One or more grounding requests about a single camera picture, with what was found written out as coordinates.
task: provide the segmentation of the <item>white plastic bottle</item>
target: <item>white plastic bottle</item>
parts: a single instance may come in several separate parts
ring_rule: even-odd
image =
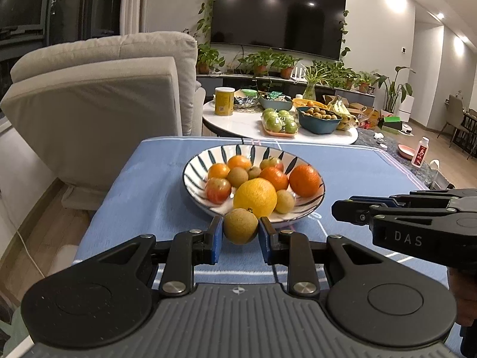
[[[422,163],[424,161],[424,156],[429,149],[429,139],[427,137],[423,137],[421,141],[419,141],[419,145],[416,148],[416,152],[414,153],[413,159],[411,160],[411,164],[414,167],[421,168]]]

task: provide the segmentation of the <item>glass vase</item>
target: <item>glass vase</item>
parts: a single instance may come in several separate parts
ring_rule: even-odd
[[[309,101],[316,101],[315,85],[307,85],[303,93],[303,99]]]

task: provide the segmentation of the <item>yellow basket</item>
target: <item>yellow basket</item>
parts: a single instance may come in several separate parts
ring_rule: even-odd
[[[308,106],[308,102],[313,102],[313,107],[315,108],[328,109],[325,104],[322,104],[321,102],[318,102],[318,101],[302,100],[299,98],[295,98],[293,99],[292,102],[295,108],[300,106]]]

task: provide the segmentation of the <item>ribbed gray surface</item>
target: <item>ribbed gray surface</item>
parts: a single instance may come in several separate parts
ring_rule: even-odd
[[[36,344],[35,358],[447,358],[443,344],[414,351],[381,350],[343,335],[319,305],[286,295],[278,284],[200,284],[189,296],[164,300],[151,320],[121,342],[87,351]]]

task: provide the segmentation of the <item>blue gripper pad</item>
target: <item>blue gripper pad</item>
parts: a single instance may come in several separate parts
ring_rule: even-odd
[[[397,203],[396,199],[392,197],[357,197],[353,196],[350,197],[350,200],[354,202],[369,202],[369,203],[385,203],[388,207],[401,207],[399,203]]]
[[[270,237],[265,226],[263,226],[262,221],[258,222],[258,241],[260,242],[260,248],[262,249],[263,262],[270,265]]]
[[[218,263],[220,257],[220,249],[222,248],[222,232],[223,232],[224,219],[214,219],[209,226],[208,232],[213,232],[214,237],[212,241],[212,265]]]

